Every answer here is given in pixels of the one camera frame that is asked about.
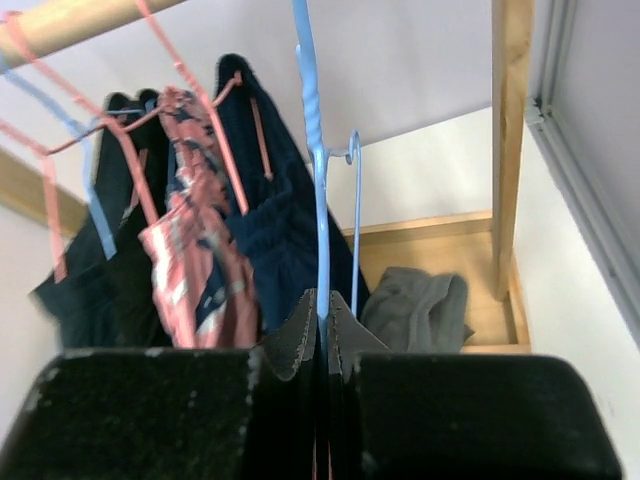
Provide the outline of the pink patterned shorts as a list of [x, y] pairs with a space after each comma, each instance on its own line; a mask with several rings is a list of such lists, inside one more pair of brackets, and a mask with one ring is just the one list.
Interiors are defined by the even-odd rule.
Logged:
[[166, 213], [140, 234], [159, 317], [176, 347], [249, 348], [259, 330], [253, 269], [225, 223], [230, 186], [211, 120], [187, 90], [166, 88], [159, 107], [176, 166]]

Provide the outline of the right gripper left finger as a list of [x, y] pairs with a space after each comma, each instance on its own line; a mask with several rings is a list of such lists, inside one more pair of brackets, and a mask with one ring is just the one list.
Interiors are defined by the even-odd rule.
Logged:
[[5, 479], [309, 479], [315, 294], [250, 349], [76, 349], [36, 378]]

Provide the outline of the black shorts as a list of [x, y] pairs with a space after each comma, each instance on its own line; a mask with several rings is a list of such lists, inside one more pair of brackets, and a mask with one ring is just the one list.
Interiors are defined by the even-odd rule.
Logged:
[[[140, 113], [114, 113], [114, 123], [123, 128], [140, 119], [149, 110], [142, 100], [157, 100], [153, 90], [143, 90], [138, 99], [114, 94], [108, 110], [120, 112], [140, 109]], [[168, 140], [156, 118], [125, 133], [131, 142], [134, 160], [142, 170], [143, 186], [150, 190], [152, 212], [164, 213], [167, 183]], [[148, 226], [138, 186], [132, 179], [127, 157], [114, 133], [104, 128], [100, 141], [99, 165], [95, 187], [105, 209], [108, 231], [113, 235], [116, 252], [109, 259], [101, 247], [103, 259], [94, 267], [89, 307], [94, 329], [91, 346], [150, 347], [171, 346], [153, 301], [152, 261], [140, 242], [139, 234]]]

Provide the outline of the blue hanger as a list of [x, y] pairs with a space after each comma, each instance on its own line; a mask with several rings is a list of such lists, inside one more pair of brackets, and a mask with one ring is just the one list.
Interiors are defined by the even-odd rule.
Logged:
[[327, 173], [331, 157], [343, 158], [347, 164], [354, 164], [356, 173], [355, 235], [352, 262], [351, 312], [357, 312], [359, 292], [360, 221], [362, 190], [362, 147], [358, 131], [353, 131], [346, 149], [331, 149], [325, 146], [319, 97], [319, 78], [315, 43], [312, 34], [308, 3], [305, 0], [292, 2], [294, 22], [298, 37], [296, 58], [302, 84], [302, 103], [307, 148], [313, 165], [316, 224], [318, 239], [318, 286], [317, 317], [320, 346], [328, 353], [328, 330], [330, 308], [330, 244], [327, 203]]
[[[153, 234], [146, 218], [146, 202], [137, 192], [118, 139], [102, 123], [102, 118], [95, 116], [88, 123], [77, 121], [51, 95], [10, 68], [6, 58], [1, 59], [1, 75], [52, 114], [69, 132], [71, 144], [82, 150], [87, 217], [94, 222], [110, 269], [150, 266], [151, 257], [145, 241]], [[56, 155], [66, 149], [65, 146], [58, 149], [44, 147], [49, 150], [53, 162]], [[57, 191], [57, 195], [62, 232], [59, 211], [62, 194]], [[74, 237], [68, 243], [63, 241], [64, 255]]]

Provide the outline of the navy blue shorts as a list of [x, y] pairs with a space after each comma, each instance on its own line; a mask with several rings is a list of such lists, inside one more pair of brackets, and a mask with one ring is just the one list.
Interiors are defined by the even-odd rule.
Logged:
[[262, 329], [276, 332], [305, 290], [318, 284], [314, 184], [290, 132], [246, 59], [230, 53], [218, 63], [218, 85], [235, 75], [217, 112], [249, 205], [225, 223], [254, 269]]

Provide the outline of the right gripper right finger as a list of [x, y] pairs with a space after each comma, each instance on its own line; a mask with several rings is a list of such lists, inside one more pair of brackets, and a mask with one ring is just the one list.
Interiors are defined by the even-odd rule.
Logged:
[[531, 354], [389, 351], [338, 293], [328, 317], [336, 479], [619, 479], [579, 373]]

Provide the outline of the grey shorts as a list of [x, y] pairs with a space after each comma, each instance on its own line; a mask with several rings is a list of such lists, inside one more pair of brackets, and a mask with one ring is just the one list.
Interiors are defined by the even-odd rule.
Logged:
[[466, 323], [467, 281], [389, 267], [371, 293], [360, 322], [394, 352], [459, 353], [474, 335]]

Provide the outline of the pink hanger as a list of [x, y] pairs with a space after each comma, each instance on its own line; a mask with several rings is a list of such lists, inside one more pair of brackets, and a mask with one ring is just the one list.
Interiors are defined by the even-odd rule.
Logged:
[[82, 109], [101, 117], [118, 139], [130, 171], [141, 176], [133, 143], [125, 130], [42, 59], [177, 4], [176, 1], [47, 1], [24, 13], [5, 13], [1, 51], [8, 55], [11, 66], [34, 65]]
[[54, 262], [54, 281], [59, 283], [67, 276], [67, 266], [64, 255], [64, 244], [61, 232], [61, 222], [58, 212], [58, 195], [56, 184], [56, 170], [49, 150], [26, 134], [1, 121], [1, 131], [18, 143], [28, 147], [40, 160], [43, 175], [44, 204], [47, 222], [50, 229], [51, 251]]
[[[204, 87], [200, 85], [200, 83], [196, 80], [196, 77], [192, 74], [192, 72], [185, 66], [182, 57], [179, 55], [178, 51], [175, 49], [169, 38], [166, 36], [164, 30], [160, 27], [159, 23], [154, 19], [153, 14], [148, 6], [147, 1], [135, 1], [139, 12], [144, 16], [146, 21], [149, 23], [151, 29], [154, 31], [156, 37], [161, 42], [165, 50], [169, 53], [170, 57], [174, 61], [174, 67], [178, 71], [178, 73], [183, 77], [186, 83], [192, 87], [194, 94], [197, 96], [200, 105], [203, 107], [204, 111], [209, 117], [211, 121], [213, 131], [216, 134], [218, 145], [221, 151], [222, 160], [224, 166], [227, 169], [228, 176], [230, 177], [231, 187], [233, 189], [235, 199], [237, 201], [238, 207], [240, 209], [241, 215], [244, 217], [250, 211], [250, 205], [247, 200], [247, 196], [240, 178], [240, 174], [236, 165], [236, 162], [233, 158], [231, 146], [227, 139], [226, 133], [223, 129], [222, 121], [217, 112], [217, 107], [221, 105], [228, 95], [231, 93], [232, 89], [236, 86], [242, 86], [243, 78], [240, 71], [235, 71], [233, 77], [227, 81], [222, 91], [215, 99], [211, 99], [209, 95], [206, 93]], [[260, 112], [257, 106], [257, 102], [255, 98], [250, 99], [250, 105], [252, 109], [252, 116], [256, 129], [256, 137], [257, 143], [260, 151], [260, 158], [263, 166], [264, 177], [268, 181], [272, 181], [274, 174], [271, 166], [271, 161], [269, 158], [267, 146], [266, 146], [266, 138], [264, 135], [264, 130], [262, 126], [262, 120], [260, 116]], [[178, 189], [178, 187], [186, 187], [186, 180], [181, 180], [176, 178], [176, 168], [177, 168], [177, 151], [174, 147], [171, 147], [169, 160], [168, 160], [168, 187], [167, 187], [167, 200], [169, 199], [169, 192], [181, 192], [184, 189]]]

